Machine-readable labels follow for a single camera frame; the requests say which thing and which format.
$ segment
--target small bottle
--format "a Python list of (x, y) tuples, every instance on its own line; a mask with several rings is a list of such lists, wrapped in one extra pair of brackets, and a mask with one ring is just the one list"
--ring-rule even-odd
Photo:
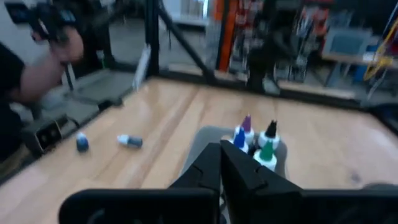
[(128, 136), (127, 134), (118, 136), (118, 142), (124, 146), (142, 147), (142, 138)]
[(247, 115), (243, 122), (242, 125), (237, 126), (235, 128), (235, 134), (234, 136), (236, 136), (239, 133), (239, 130), (243, 128), (244, 130), (244, 137), (245, 137), (245, 141), (246, 143), (250, 146), (253, 144), (253, 140), (254, 140), (254, 130), (251, 127), (251, 116), (250, 114)]
[(267, 131), (261, 131), (258, 139), (258, 145), (263, 148), (268, 141), (272, 141), (272, 147), (276, 150), (280, 143), (280, 137), (276, 133), (277, 131), (277, 121), (271, 121), (268, 126)]
[(262, 147), (261, 150), (258, 150), (254, 153), (254, 159), (259, 162), (262, 166), (272, 170), (275, 172), (275, 167), (277, 164), (276, 156), (274, 155), (274, 149), (272, 147), (273, 142), (271, 140), (267, 141), (267, 143)]
[(244, 131), (243, 128), (239, 130), (239, 133), (235, 135), (234, 139), (229, 140), (230, 143), (234, 144), (236, 147), (238, 147), (240, 150), (242, 150), (244, 153), (249, 152), (249, 146), (244, 140)]
[(78, 133), (76, 136), (76, 148), (79, 152), (86, 152), (89, 148), (88, 140), (85, 134)]

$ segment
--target blue bottle cap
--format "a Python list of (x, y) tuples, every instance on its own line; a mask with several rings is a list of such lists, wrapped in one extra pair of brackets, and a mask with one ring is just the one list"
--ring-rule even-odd
[(235, 136), (234, 138), (234, 145), (238, 148), (243, 148), (244, 147), (244, 129), (240, 128), (239, 133)]

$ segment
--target wooden table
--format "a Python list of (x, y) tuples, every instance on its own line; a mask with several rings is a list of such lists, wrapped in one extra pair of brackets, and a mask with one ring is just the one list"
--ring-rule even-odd
[[(256, 131), (278, 119), (289, 178), (303, 188), (398, 184), (398, 139), (368, 114), (151, 80), (126, 98), (125, 107), (83, 128), (88, 153), (77, 153), (75, 138), (67, 139), (2, 185), (0, 223), (57, 223), (60, 204), (81, 189), (165, 188), (178, 177), (198, 129), (232, 128), (248, 113)], [(118, 134), (142, 136), (142, 149), (120, 146)]]

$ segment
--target black bottle cap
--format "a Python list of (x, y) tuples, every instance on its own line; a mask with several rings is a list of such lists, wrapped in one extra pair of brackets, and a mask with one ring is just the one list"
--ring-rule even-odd
[(266, 136), (268, 138), (275, 138), (276, 137), (276, 120), (272, 120), (271, 124), (269, 124), (267, 131), (266, 131)]

